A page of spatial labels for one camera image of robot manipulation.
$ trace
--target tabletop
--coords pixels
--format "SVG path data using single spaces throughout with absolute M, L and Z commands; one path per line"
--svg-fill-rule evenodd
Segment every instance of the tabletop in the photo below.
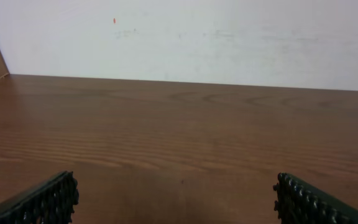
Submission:
M 358 209 L 358 91 L 2 79 L 0 202 L 61 170 L 73 223 L 280 223 L 281 171 Z

